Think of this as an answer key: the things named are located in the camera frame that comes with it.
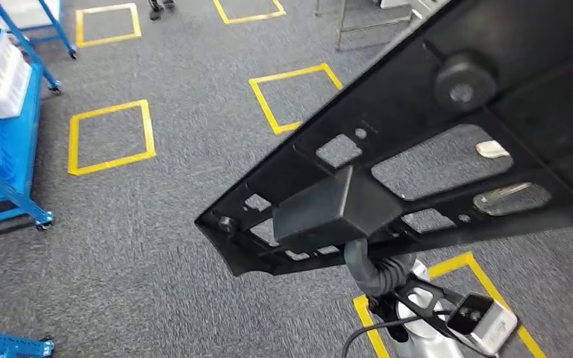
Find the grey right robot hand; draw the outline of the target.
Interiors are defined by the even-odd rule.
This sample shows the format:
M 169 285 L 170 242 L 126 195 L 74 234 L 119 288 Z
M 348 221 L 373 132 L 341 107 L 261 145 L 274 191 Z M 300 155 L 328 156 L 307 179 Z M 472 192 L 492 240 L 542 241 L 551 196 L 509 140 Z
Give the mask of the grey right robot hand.
M 370 260 L 367 239 L 348 242 L 344 248 L 344 260 L 358 288 L 366 295 L 379 297 L 391 290 L 387 268 Z

